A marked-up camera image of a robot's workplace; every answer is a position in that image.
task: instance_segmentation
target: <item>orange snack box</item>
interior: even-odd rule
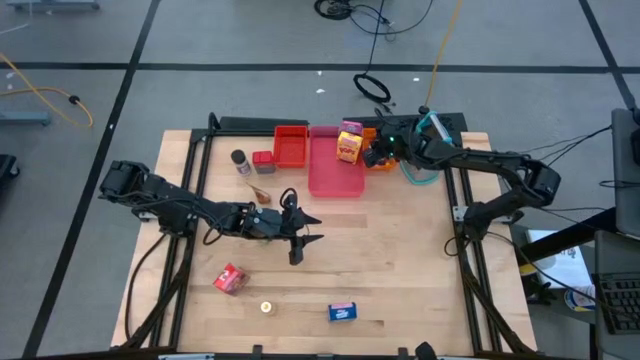
[[[355,164],[362,147],[362,136],[340,132],[338,136],[338,159]]]

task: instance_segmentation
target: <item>gray floor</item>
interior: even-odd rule
[[[32,26],[0,36],[0,51],[15,61],[128,62],[150,0],[103,0],[93,12],[34,14]],[[363,63],[371,36],[349,21],[319,18],[312,0],[163,0],[142,54],[148,63]],[[393,43],[378,42],[375,61],[433,63],[454,1],[435,0],[432,13]],[[389,18],[409,24],[423,0],[390,0]],[[590,1],[620,65],[640,66],[629,44],[640,35],[633,0]],[[0,31],[27,19],[0,6]],[[606,66],[578,1],[465,1],[443,64]],[[0,89],[23,84],[0,71]],[[92,110],[93,129],[54,117],[42,127],[0,127],[0,153],[20,158],[22,175],[0,203],[0,358],[20,356],[67,234],[124,71],[29,70],[34,84],[79,95]],[[430,74],[376,72],[391,89],[395,113],[414,113],[424,102]],[[166,129],[204,126],[207,114],[302,118],[337,124],[369,116],[371,103],[353,87],[351,72],[138,71],[124,105],[107,161],[150,166]],[[625,75],[640,94],[640,75]],[[84,115],[48,95],[74,119]],[[586,134],[609,123],[624,106],[608,74],[441,73],[432,107],[465,113],[469,128],[489,133],[494,148],[526,150]],[[0,97],[3,109],[42,109],[32,95]],[[600,188],[611,179],[610,134],[576,148],[555,168],[563,185],[554,207],[613,204]],[[566,214],[579,220],[590,212]],[[522,224],[559,229],[568,222],[527,211]],[[40,347],[40,355],[106,349],[109,345],[138,223],[127,210],[93,201],[67,277]],[[542,350],[586,358],[587,328],[532,309]]]

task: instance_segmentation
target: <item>small red container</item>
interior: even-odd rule
[[[252,160],[253,167],[258,174],[273,174],[276,171],[271,151],[254,151]]]
[[[355,165],[338,160],[337,126],[314,126],[309,138],[309,192],[317,197],[359,197],[364,191],[362,156]]]
[[[244,270],[227,264],[222,274],[213,282],[213,286],[225,294],[233,295],[236,291],[242,289],[247,281],[249,281],[249,275],[247,275]]]
[[[307,159],[307,127],[276,126],[273,154],[278,167],[304,167]]]

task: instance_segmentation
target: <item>small blue package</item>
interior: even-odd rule
[[[329,305],[329,321],[352,321],[358,317],[356,303],[342,303]]]

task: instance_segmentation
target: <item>yellow cable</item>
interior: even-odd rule
[[[456,9],[453,11],[453,16],[449,21],[449,28],[447,29],[447,34],[444,36],[444,40],[442,40],[442,45],[440,45],[440,50],[438,50],[438,56],[436,57],[436,63],[433,64],[433,71],[431,72],[431,83],[429,84],[429,93],[427,94],[427,100],[424,102],[424,105],[429,105],[429,99],[431,98],[431,92],[433,91],[433,86],[436,83],[436,74],[438,71],[438,64],[440,64],[440,58],[442,57],[442,53],[444,53],[444,47],[447,46],[447,41],[449,41],[449,36],[453,32],[453,28],[456,25],[456,20],[458,20],[458,15],[460,14],[460,7],[462,5],[462,0],[458,0],[456,4]]]
[[[22,74],[22,72],[20,72],[20,70],[18,70],[18,68],[3,53],[0,53],[0,58],[5,63],[7,63],[7,65],[9,65],[9,67],[11,67],[13,69],[13,71],[15,71],[15,73],[18,74],[18,76],[22,79],[22,81],[24,81],[24,83],[27,84],[27,86],[29,87],[28,89],[21,89],[21,90],[13,90],[13,91],[3,92],[3,93],[0,93],[0,96],[8,96],[8,95],[15,95],[15,94],[23,94],[23,93],[27,93],[27,92],[33,92],[34,94],[36,94],[40,98],[40,100],[42,100],[43,103],[47,104],[47,106],[50,107],[51,110],[53,110],[56,114],[60,115],[63,119],[67,120],[68,122],[72,123],[73,125],[81,126],[81,127],[88,127],[88,128],[93,126],[93,116],[91,115],[91,112],[80,101],[77,101],[75,105],[78,105],[85,112],[85,114],[87,114],[87,118],[89,118],[89,123],[88,124],[81,124],[81,123],[78,123],[77,121],[69,118],[62,111],[60,111],[57,107],[55,107],[52,103],[50,103],[49,100],[47,100],[44,96],[42,96],[40,91],[53,91],[53,92],[56,92],[58,94],[62,94],[64,96],[66,96],[67,98],[71,97],[71,94],[68,94],[64,90],[53,88],[53,87],[35,87],[35,86],[31,85],[31,82],[29,82],[29,79],[27,79],[27,77],[24,76]]]

